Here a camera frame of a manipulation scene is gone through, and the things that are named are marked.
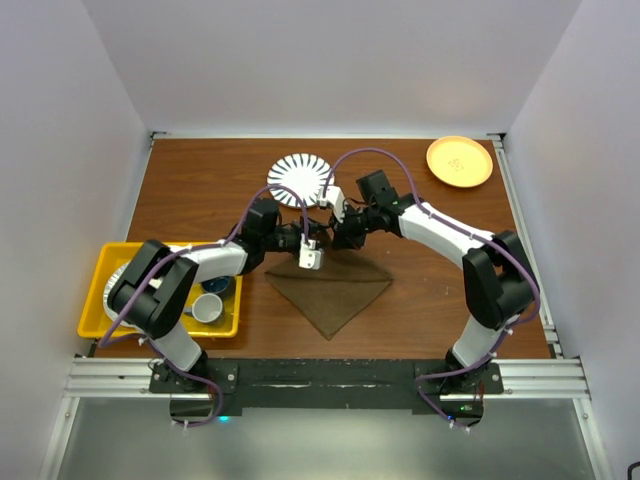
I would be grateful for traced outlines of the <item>brown cloth napkin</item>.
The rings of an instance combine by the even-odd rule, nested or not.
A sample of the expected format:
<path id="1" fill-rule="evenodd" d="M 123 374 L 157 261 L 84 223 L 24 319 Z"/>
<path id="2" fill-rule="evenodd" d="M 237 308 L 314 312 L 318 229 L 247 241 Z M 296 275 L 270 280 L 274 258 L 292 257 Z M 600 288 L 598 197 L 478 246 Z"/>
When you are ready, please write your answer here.
<path id="1" fill-rule="evenodd" d="M 303 269 L 289 258 L 267 270 L 265 277 L 327 340 L 394 281 L 388 270 L 353 250 L 325 252 L 318 270 Z"/>

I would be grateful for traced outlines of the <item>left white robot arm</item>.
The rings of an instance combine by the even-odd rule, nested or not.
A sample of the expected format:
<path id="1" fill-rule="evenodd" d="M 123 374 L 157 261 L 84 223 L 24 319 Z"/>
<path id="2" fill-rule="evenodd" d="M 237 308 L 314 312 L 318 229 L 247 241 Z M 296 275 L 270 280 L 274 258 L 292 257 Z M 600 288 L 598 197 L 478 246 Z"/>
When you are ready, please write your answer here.
<path id="1" fill-rule="evenodd" d="M 317 270 L 322 259 L 319 236 L 327 229 L 307 211 L 299 221 L 284 224 L 278 203 L 258 198 L 219 241 L 183 247 L 145 241 L 105 286 L 103 308 L 112 326 L 101 344 L 107 345 L 113 331 L 125 323 L 164 359 L 183 391 L 213 390 L 209 358 L 180 320 L 193 285 L 248 274 L 268 253 L 294 254 L 303 269 Z"/>

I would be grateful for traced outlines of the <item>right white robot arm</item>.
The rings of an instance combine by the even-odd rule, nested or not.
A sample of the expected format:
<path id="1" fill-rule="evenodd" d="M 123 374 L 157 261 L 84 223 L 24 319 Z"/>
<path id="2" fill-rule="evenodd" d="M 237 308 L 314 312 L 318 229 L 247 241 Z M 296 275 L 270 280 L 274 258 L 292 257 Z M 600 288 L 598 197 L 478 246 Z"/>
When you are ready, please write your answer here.
<path id="1" fill-rule="evenodd" d="M 526 321 L 530 306 L 540 305 L 540 290 L 520 238 L 509 230 L 493 234 L 472 228 L 415 193 L 400 196 L 382 170 L 358 179 L 357 185 L 364 201 L 358 208 L 337 186 L 319 190 L 318 205 L 332 211 L 334 248 L 358 249 L 368 234 L 384 231 L 424 245 L 461 269 L 469 320 L 447 352 L 445 370 L 420 378 L 446 379 L 452 390 L 469 392 L 511 328 Z"/>

